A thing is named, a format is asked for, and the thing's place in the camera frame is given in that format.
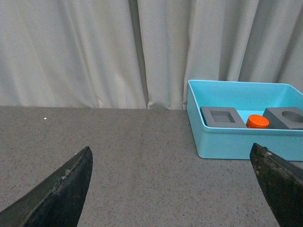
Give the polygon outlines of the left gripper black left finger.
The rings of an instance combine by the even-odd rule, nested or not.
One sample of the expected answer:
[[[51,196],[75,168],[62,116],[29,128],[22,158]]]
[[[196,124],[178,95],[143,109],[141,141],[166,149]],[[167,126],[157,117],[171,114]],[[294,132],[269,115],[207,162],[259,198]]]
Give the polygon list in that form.
[[[0,213],[2,227],[77,226],[92,175],[93,155],[85,147],[25,196]]]

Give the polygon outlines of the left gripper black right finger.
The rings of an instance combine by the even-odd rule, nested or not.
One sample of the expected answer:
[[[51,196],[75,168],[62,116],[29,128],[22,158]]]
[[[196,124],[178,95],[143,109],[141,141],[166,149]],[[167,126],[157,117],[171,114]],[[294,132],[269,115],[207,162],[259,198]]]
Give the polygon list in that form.
[[[303,225],[303,170],[254,143],[250,161],[263,195],[281,227]]]

